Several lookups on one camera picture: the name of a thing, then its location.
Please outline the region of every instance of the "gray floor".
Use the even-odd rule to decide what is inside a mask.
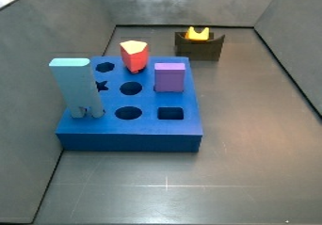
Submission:
[[[107,55],[148,40],[173,56],[185,29],[119,27]],[[35,223],[322,222],[322,121],[253,29],[213,31],[221,61],[192,62],[200,153],[65,152]]]

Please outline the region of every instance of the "blue foam block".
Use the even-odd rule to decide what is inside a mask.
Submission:
[[[121,56],[95,56],[91,63],[97,81],[109,88],[99,92],[106,114],[97,119],[89,109],[85,118],[74,119],[70,110],[65,111],[57,128],[65,149],[197,152],[204,127],[189,59],[150,56],[148,67],[138,74],[129,72]],[[154,91],[156,63],[185,63],[184,92]]]

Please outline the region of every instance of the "cylindrical hole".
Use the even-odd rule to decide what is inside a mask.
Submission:
[[[99,72],[109,72],[115,68],[115,64],[110,62],[99,63],[97,65],[97,71]]]
[[[117,111],[117,117],[123,120],[134,120],[142,115],[142,110],[133,106],[126,106]]]
[[[136,95],[142,91],[142,85],[138,82],[128,82],[121,86],[119,90],[125,95]]]

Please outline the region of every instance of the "gray enclosure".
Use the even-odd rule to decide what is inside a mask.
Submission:
[[[274,0],[256,25],[322,114],[322,0]]]

